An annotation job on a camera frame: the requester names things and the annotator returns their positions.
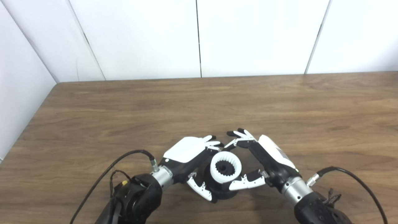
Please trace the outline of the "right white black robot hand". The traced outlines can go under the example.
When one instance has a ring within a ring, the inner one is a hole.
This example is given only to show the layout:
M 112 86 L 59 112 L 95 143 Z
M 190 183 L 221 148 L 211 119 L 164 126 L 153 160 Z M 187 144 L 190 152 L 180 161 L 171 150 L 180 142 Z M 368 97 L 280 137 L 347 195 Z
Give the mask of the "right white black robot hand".
M 244 174 L 237 180 L 223 184 L 223 189 L 228 187 L 229 190 L 241 190 L 267 184 L 283 193 L 291 178 L 301 177 L 293 162 L 268 136 L 261 135 L 256 139 L 249 131 L 242 128 L 228 131 L 227 135 L 235 139 L 226 144 L 223 151 L 230 152 L 236 147 L 249 149 L 263 166 L 263 171 L 255 170 Z

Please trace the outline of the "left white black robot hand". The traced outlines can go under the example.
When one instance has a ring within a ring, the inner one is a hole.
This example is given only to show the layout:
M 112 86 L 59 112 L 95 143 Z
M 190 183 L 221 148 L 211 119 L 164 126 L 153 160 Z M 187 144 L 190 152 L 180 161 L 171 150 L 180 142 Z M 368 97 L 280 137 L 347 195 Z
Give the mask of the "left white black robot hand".
M 195 170 L 209 157 L 220 152 L 223 146 L 223 143 L 212 135 L 203 138 L 184 137 L 165 152 L 158 164 L 158 171 L 154 171 L 152 176 L 163 192 L 173 184 L 188 184 L 204 199 L 216 203 L 217 199 Z

